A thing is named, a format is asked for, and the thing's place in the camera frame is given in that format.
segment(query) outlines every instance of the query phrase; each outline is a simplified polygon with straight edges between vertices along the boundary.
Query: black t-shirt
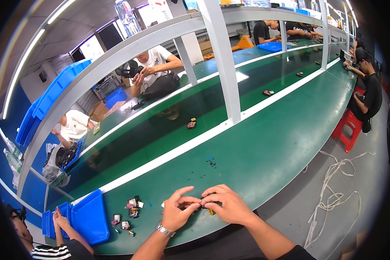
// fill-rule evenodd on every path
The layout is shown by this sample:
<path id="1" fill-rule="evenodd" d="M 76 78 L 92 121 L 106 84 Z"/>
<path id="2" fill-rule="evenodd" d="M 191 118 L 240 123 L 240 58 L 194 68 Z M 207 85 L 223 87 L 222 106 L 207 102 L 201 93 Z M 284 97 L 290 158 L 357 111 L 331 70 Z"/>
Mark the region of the black t-shirt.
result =
<path id="1" fill-rule="evenodd" d="M 303 25 L 304 26 L 301 26 L 297 22 L 288 21 L 288 22 L 286 22 L 286 31 L 288 31 L 288 30 L 298 31 L 299 30 L 299 31 L 304 31 L 305 33 L 310 33 L 309 26 L 307 26 L 306 24 L 303 24 Z M 290 35 L 288 39 L 291 40 L 291 39 L 309 39 L 309 38 L 306 35 L 295 34 L 295 35 Z"/>
<path id="2" fill-rule="evenodd" d="M 270 39 L 269 27 L 263 21 L 260 21 L 254 25 L 253 28 L 254 42 L 259 45 L 259 37 L 264 39 Z"/>
<path id="3" fill-rule="evenodd" d="M 381 85 L 376 73 L 366 75 L 365 83 L 364 105 L 369 109 L 365 116 L 371 118 L 380 110 L 381 102 L 383 101 Z"/>

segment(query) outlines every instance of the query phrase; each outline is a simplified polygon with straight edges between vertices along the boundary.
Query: hand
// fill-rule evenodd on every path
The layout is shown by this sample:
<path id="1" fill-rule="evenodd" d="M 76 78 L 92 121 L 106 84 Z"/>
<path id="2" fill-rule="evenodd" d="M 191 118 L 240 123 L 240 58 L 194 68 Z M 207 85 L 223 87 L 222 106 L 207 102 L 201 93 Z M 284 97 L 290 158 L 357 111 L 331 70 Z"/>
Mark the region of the hand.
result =
<path id="1" fill-rule="evenodd" d="M 133 85 L 141 86 L 143 84 L 143 79 L 144 79 L 143 74 L 139 73 L 139 74 L 136 74 L 131 81 L 133 82 Z"/>
<path id="2" fill-rule="evenodd" d="M 168 231 L 175 232 L 183 227 L 188 221 L 189 216 L 201 206 L 201 200 L 195 197 L 182 196 L 188 191 L 193 190 L 193 186 L 184 187 L 165 200 L 165 209 L 163 210 L 162 226 Z"/>
<path id="3" fill-rule="evenodd" d="M 343 62 L 342 65 L 344 66 L 344 68 L 351 66 L 348 62 Z"/>
<path id="4" fill-rule="evenodd" d="M 59 133 L 55 128 L 52 129 L 51 133 L 53 133 L 54 135 L 58 136 L 60 135 L 61 133 Z"/>
<path id="5" fill-rule="evenodd" d="M 70 226 L 69 221 L 66 217 L 64 217 L 57 207 L 57 210 L 55 210 L 54 215 L 52 216 L 52 219 L 54 221 L 54 226 L 59 226 L 62 229 L 64 229 L 67 226 Z"/>
<path id="6" fill-rule="evenodd" d="M 201 204 L 215 211 L 227 223 L 245 226 L 256 217 L 244 203 L 243 199 L 225 184 L 207 189 L 202 193 L 202 196 L 204 198 Z M 220 207 L 213 201 L 221 202 L 223 207 Z"/>
<path id="7" fill-rule="evenodd" d="M 143 75 L 143 77 L 147 77 L 149 75 L 155 74 L 155 69 L 153 67 L 144 67 L 140 73 Z"/>

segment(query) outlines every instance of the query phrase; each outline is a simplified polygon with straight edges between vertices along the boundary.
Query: worker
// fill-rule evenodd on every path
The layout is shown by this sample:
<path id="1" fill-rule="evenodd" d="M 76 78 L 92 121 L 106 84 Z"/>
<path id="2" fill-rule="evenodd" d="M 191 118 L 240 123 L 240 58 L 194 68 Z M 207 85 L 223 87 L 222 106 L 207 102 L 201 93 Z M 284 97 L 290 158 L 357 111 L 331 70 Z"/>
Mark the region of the worker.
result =
<path id="1" fill-rule="evenodd" d="M 317 35 L 318 33 L 311 33 L 312 28 L 309 24 L 300 23 L 300 22 L 286 22 L 286 34 L 289 35 L 289 40 L 292 39 L 311 39 L 312 35 Z"/>
<path id="2" fill-rule="evenodd" d="M 132 259 L 160 259 L 170 237 L 185 225 L 194 211 L 204 206 L 213 210 L 227 223 L 245 226 L 269 260 L 314 260 L 304 248 L 295 245 L 254 214 L 241 197 L 227 185 L 220 184 L 205 190 L 202 193 L 203 199 L 184 195 L 193 188 L 193 186 L 181 188 L 165 200 L 163 220 L 160 221 L 155 232 L 137 249 Z M 222 207 L 214 201 L 221 202 Z"/>
<path id="3" fill-rule="evenodd" d="M 94 125 L 97 124 L 89 116 L 78 110 L 69 110 L 58 123 L 61 124 L 61 132 L 58 132 L 55 128 L 51 132 L 57 136 L 66 149 L 71 148 L 74 142 L 78 142 L 88 130 L 94 128 Z"/>
<path id="4" fill-rule="evenodd" d="M 362 38 L 355 38 L 354 39 L 354 46 L 352 49 L 349 50 L 349 53 L 352 55 L 352 58 L 354 61 L 356 61 L 355 50 L 358 47 L 362 47 L 363 49 L 367 50 L 366 45 L 364 44 L 364 41 Z"/>
<path id="5" fill-rule="evenodd" d="M 26 211 L 14 209 L 11 205 L 5 203 L 5 212 L 9 216 L 16 234 L 20 237 L 22 244 L 30 253 L 32 259 L 94 259 L 94 251 L 84 238 L 76 232 L 66 217 L 62 216 L 59 208 L 53 215 L 53 223 L 55 227 L 55 235 L 57 246 L 39 245 L 34 247 L 33 237 L 27 229 L 25 223 Z M 65 231 L 69 236 L 69 241 L 64 242 L 61 230 Z"/>
<path id="6" fill-rule="evenodd" d="M 356 63 L 362 71 L 357 70 L 347 61 L 343 65 L 365 80 L 366 91 L 364 96 L 353 93 L 347 107 L 358 120 L 363 122 L 363 133 L 367 133 L 371 130 L 369 120 L 380 110 L 383 97 L 379 78 L 372 65 L 372 56 L 363 47 L 356 49 L 355 56 Z"/>
<path id="7" fill-rule="evenodd" d="M 269 27 L 272 30 L 280 29 L 278 20 L 263 20 L 259 21 L 254 25 L 253 35 L 254 42 L 257 45 L 266 43 L 266 42 L 275 42 L 280 40 L 280 34 L 276 34 L 274 37 L 270 38 Z"/>
<path id="8" fill-rule="evenodd" d="M 181 60 L 160 45 L 143 52 L 134 60 L 137 61 L 139 66 L 143 66 L 144 68 L 131 80 L 131 93 L 133 97 L 140 95 L 158 77 L 166 75 L 169 70 L 183 66 Z"/>

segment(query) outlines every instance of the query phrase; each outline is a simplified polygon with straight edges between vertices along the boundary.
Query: blue plastic bin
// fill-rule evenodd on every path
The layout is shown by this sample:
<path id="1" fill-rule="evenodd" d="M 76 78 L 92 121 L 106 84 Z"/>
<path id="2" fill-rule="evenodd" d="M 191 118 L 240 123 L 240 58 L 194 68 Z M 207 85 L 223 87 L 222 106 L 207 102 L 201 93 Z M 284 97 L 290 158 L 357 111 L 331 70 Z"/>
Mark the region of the blue plastic bin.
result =
<path id="1" fill-rule="evenodd" d="M 62 70 L 40 98 L 33 116 L 42 120 L 62 91 L 90 64 L 91 59 L 80 60 Z"/>
<path id="2" fill-rule="evenodd" d="M 42 122 L 41 119 L 33 117 L 33 111 L 36 108 L 39 99 L 40 97 L 29 107 L 20 124 L 19 131 L 17 132 L 15 139 L 17 145 L 28 146 L 32 141 L 37 128 Z"/>
<path id="3" fill-rule="evenodd" d="M 79 141 L 77 142 L 78 144 L 78 148 L 76 150 L 76 153 L 75 153 L 75 157 L 67 164 L 62 164 L 61 166 L 61 171 L 65 171 L 69 166 L 71 166 L 71 164 L 73 164 L 79 157 L 79 151 L 81 149 L 81 145 L 82 145 L 82 139 L 79 139 Z"/>
<path id="4" fill-rule="evenodd" d="M 292 11 L 292 12 L 294 12 L 295 11 L 295 9 L 294 8 L 291 8 L 291 7 L 284 7 L 284 6 L 280 6 L 280 7 L 278 7 L 279 9 L 283 9 L 283 10 L 288 10 L 288 11 Z"/>
<path id="5" fill-rule="evenodd" d="M 281 47 L 281 42 L 266 42 L 257 45 L 260 49 L 265 49 L 271 52 L 280 52 L 282 47 Z"/>
<path id="6" fill-rule="evenodd" d="M 42 235 L 55 239 L 53 213 L 46 211 L 42 213 Z"/>
<path id="7" fill-rule="evenodd" d="M 114 91 L 106 97 L 105 101 L 107 101 L 106 107 L 111 109 L 118 101 L 126 101 L 127 94 L 124 92 L 122 88 Z"/>
<path id="8" fill-rule="evenodd" d="M 296 12 L 303 14 L 303 15 L 311 16 L 311 13 L 309 13 L 309 11 L 306 11 L 306 10 L 296 8 Z"/>
<path id="9" fill-rule="evenodd" d="M 68 219 L 69 224 L 71 224 L 71 209 L 69 207 L 68 202 L 62 203 L 61 205 L 58 206 L 58 208 L 61 211 L 61 214 Z M 62 230 L 62 236 L 64 238 L 69 238 L 67 233 L 65 233 L 65 231 L 63 231 L 63 230 Z"/>
<path id="10" fill-rule="evenodd" d="M 93 191 L 72 207 L 71 221 L 72 227 L 90 245 L 104 242 L 109 238 L 101 190 Z"/>

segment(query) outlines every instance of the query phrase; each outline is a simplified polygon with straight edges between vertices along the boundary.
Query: striped sleeve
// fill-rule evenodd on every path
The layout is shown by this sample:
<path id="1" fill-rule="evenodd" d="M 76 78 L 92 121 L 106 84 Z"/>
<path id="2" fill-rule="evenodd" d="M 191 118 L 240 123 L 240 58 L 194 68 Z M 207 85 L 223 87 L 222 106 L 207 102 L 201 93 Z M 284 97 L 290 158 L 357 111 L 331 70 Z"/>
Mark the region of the striped sleeve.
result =
<path id="1" fill-rule="evenodd" d="M 63 260 L 72 259 L 71 253 L 65 244 L 59 247 L 35 247 L 30 253 L 33 259 Z"/>

